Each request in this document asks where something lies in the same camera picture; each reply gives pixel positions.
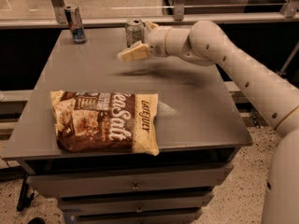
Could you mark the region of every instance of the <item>brown and yellow snack bag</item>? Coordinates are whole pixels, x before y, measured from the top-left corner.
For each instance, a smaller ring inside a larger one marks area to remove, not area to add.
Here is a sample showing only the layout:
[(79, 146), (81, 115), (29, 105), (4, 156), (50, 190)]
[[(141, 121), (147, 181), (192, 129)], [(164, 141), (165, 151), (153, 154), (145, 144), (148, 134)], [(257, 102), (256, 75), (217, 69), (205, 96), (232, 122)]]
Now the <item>brown and yellow snack bag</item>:
[(52, 91), (60, 149), (158, 155), (158, 94)]

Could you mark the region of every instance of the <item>blue can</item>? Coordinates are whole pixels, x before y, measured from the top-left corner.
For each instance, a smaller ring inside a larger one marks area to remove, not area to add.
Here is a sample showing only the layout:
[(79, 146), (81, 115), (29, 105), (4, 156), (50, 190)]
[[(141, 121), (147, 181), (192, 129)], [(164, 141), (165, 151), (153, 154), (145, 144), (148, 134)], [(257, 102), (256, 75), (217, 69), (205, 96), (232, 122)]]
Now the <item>blue can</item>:
[(82, 19), (77, 6), (66, 6), (64, 8), (65, 16), (68, 22), (69, 30), (73, 35), (73, 40), (77, 44), (82, 44), (87, 41), (84, 33)]

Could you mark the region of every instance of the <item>floor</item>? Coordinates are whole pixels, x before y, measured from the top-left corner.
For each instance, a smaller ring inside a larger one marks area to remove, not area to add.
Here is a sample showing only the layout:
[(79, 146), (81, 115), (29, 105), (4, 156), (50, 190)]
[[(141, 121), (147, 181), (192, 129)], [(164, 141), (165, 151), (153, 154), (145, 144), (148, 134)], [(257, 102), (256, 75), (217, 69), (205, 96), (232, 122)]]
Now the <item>floor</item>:
[[(83, 18), (121, 16), (160, 16), (163, 0), (64, 0), (80, 7)], [(0, 21), (19, 19), (54, 19), (50, 0), (0, 0)], [(241, 113), (253, 138), (251, 147), (243, 147), (234, 158), (234, 170), (215, 197), (204, 208), (204, 214), (193, 224), (260, 223), (263, 210), (265, 180), (272, 154), (279, 138), (265, 123), (253, 126), (247, 113)], [(0, 155), (6, 140), (0, 140)], [(0, 160), (0, 168), (7, 164)], [(64, 217), (53, 199), (38, 195), (30, 208), (17, 212), (21, 180), (0, 182), (0, 223), (26, 224), (33, 217), (42, 217), (47, 224), (64, 223)]]

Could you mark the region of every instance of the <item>drawer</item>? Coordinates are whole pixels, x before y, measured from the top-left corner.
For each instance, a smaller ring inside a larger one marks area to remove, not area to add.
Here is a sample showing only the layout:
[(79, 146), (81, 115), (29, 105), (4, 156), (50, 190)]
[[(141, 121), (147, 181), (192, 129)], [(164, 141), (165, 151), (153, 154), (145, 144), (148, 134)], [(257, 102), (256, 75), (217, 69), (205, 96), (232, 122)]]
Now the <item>drawer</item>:
[(143, 214), (100, 215), (77, 217), (78, 224), (166, 224), (190, 223), (202, 215), (201, 209), (179, 209), (148, 212)]
[(214, 187), (233, 169), (231, 163), (212, 163), (149, 169), (34, 175), (27, 183), (44, 197), (74, 197), (159, 189)]
[(68, 216), (143, 213), (202, 207), (213, 198), (208, 189), (175, 189), (94, 197), (65, 198), (58, 207)]

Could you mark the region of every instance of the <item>can held by gripper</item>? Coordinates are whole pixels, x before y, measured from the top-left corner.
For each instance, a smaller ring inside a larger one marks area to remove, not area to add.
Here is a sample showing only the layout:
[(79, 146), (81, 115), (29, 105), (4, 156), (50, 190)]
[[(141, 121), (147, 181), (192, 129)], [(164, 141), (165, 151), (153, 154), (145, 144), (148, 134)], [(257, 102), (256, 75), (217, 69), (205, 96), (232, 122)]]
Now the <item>can held by gripper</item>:
[(64, 12), (68, 22), (69, 30), (73, 35), (74, 42), (78, 44), (85, 43), (87, 39), (84, 33), (84, 27), (78, 7), (66, 6), (64, 8)]
[(128, 19), (125, 23), (127, 47), (130, 48), (136, 41), (144, 40), (144, 24), (141, 19)]

